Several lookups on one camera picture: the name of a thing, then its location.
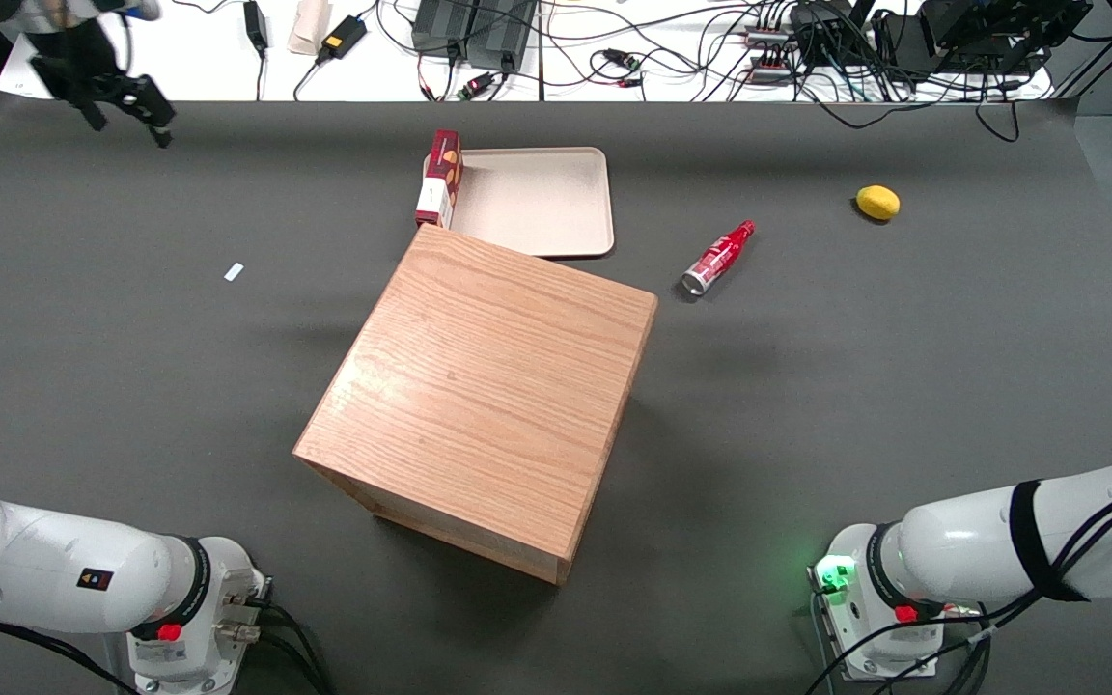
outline black strap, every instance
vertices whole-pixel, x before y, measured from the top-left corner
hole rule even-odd
[[[1016,485],[1011,493],[1011,545],[1014,545],[1015,557],[1020,558],[1027,580],[1042,596],[1054,602],[1086,602],[1084,595],[1059,579],[1058,572],[1050,564],[1050,555],[1045,554],[1033,506],[1037,487],[1041,487],[1041,480],[1030,479]]]
[[[187,538],[186,536],[173,536],[182,543],[186,543],[188,548],[191,549],[191,559],[195,559],[195,573],[191,576],[191,588],[188,590],[187,596],[182,597],[182,602],[178,604],[173,610],[166,613],[159,619],[151,622],[142,622],[142,624],[137,625],[131,628],[131,634],[137,639],[151,641],[157,639],[157,629],[162,625],[177,624],[186,625],[191,622],[195,617],[195,613],[199,612],[200,606],[203,604],[203,597],[209,593],[209,579],[211,576],[211,568],[209,567],[209,554],[203,549],[203,545],[195,538]]]
[[[943,604],[909,598],[895,584],[892,584],[891,577],[886,576],[886,568],[882,566],[882,540],[895,524],[880,523],[877,528],[874,528],[873,536],[868,537],[868,543],[865,545],[865,569],[868,570],[870,580],[874,583],[874,589],[877,590],[878,597],[887,606],[892,608],[912,606],[917,610],[919,619],[939,617],[943,610]]]

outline red bottle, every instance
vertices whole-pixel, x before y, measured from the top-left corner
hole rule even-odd
[[[754,220],[745,220],[728,234],[723,235],[702,254],[698,262],[684,271],[681,276],[681,285],[688,290],[689,295],[703,296],[711,288],[719,276],[727,272],[736,259],[741,256],[741,250],[745,247],[745,241],[749,240],[754,234]]]

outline beige tray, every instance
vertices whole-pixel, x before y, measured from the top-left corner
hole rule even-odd
[[[463,159],[454,231],[530,256],[612,250],[608,158],[600,150],[463,150]]]

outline red button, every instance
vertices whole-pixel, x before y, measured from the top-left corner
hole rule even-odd
[[[912,606],[896,606],[895,607],[895,619],[900,620],[901,624],[910,624],[910,622],[917,622],[917,610]]]
[[[180,634],[182,634],[182,625],[177,624],[161,625],[157,629],[157,638],[162,642],[175,642]]]

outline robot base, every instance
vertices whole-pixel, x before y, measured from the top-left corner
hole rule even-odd
[[[822,589],[833,577],[837,590],[821,595],[823,625],[831,636],[835,655],[851,649],[874,631],[896,623],[895,610],[887,606],[865,567],[865,549],[876,525],[855,524],[831,540],[826,557],[811,568],[811,580]],[[943,642],[943,625],[920,625],[893,629],[871,639],[852,652],[844,661],[847,681],[884,681],[898,676],[919,659],[939,651]],[[925,668],[910,677],[932,677],[939,661],[931,661]]]
[[[244,652],[251,638],[235,626],[256,625],[260,608],[245,606],[247,597],[265,598],[269,577],[229,538],[199,540],[208,554],[210,576],[203,604],[181,637],[173,642],[145,642],[128,634],[128,658],[136,673],[136,689],[158,695],[228,695],[238,678]]]

